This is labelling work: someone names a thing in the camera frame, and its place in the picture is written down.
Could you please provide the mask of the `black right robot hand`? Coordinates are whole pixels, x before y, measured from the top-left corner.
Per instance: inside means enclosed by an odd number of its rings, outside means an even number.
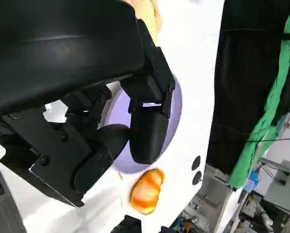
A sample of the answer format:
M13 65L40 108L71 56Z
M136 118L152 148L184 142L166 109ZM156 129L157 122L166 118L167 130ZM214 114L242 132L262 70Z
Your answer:
M137 218L125 215L124 219L115 226L111 233L141 233L141 221Z

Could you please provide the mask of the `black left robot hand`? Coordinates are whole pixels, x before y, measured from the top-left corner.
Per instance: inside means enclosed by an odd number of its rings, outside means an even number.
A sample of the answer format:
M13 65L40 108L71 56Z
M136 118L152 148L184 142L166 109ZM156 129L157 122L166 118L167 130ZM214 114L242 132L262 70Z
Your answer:
M0 0L0 162L82 207L126 145L160 156L174 76L123 0Z

